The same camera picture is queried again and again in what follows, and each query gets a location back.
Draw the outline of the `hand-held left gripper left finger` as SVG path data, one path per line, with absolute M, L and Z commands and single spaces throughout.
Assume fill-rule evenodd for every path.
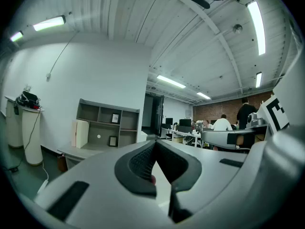
M 150 141 L 123 155 L 115 163 L 117 180 L 133 194 L 145 197 L 157 195 L 156 186 L 152 183 L 152 170 L 156 162 L 155 144 L 155 141 Z

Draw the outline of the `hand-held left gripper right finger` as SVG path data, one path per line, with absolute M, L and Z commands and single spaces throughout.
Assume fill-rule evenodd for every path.
M 177 194 L 188 191 L 195 185 L 202 173 L 202 164 L 194 156 L 162 140 L 156 141 L 155 148 L 156 162 L 171 184 L 168 216 L 174 223 L 179 223 L 190 217 L 192 213 L 182 208 Z

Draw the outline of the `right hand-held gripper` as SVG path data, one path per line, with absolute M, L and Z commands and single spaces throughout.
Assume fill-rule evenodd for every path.
M 217 150 L 248 151 L 255 143 L 266 141 L 288 126 L 288 117 L 278 98 L 273 94 L 261 103 L 256 112 L 252 111 L 246 116 L 243 129 L 206 130 L 202 132 L 202 141 Z

